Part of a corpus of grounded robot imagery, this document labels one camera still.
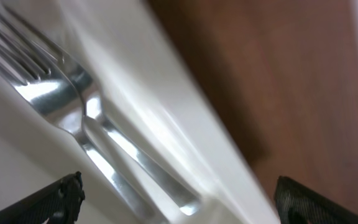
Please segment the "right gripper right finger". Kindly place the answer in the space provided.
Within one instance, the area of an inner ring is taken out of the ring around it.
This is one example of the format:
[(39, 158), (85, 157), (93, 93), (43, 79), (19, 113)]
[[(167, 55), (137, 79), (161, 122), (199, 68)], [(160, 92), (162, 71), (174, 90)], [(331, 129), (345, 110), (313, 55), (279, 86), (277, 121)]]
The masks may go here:
[(281, 224), (358, 224), (358, 215), (289, 177), (278, 178), (274, 202)]

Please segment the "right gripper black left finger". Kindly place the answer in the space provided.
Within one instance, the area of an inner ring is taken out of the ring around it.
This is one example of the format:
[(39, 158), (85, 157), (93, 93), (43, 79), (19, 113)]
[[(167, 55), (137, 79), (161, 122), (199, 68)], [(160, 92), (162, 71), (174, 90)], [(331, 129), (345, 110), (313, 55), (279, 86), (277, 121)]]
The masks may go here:
[(1, 210), (0, 224), (74, 224), (84, 200), (78, 171)]

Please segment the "steel fork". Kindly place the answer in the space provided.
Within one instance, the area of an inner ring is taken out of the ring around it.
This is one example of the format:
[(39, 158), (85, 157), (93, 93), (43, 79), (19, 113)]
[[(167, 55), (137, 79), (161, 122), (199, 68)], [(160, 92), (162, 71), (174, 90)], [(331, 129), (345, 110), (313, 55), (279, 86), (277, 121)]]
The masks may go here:
[(201, 208), (200, 196), (161, 167), (141, 147), (130, 140), (112, 119), (108, 118), (102, 102), (101, 87), (94, 76), (17, 11), (7, 4), (3, 4), (3, 8), (55, 52), (57, 55), (55, 58), (49, 53), (46, 53), (46, 56), (52, 59), (54, 65), (61, 69), (78, 90), (85, 104), (86, 117), (97, 122), (98, 126), (159, 185), (183, 214), (191, 216), (198, 212)]
[(148, 203), (105, 159), (85, 132), (85, 107), (63, 72), (33, 42), (23, 40), (23, 51), (0, 29), (0, 76), (44, 120), (66, 131), (109, 182), (113, 192), (142, 223), (167, 223), (155, 205)]

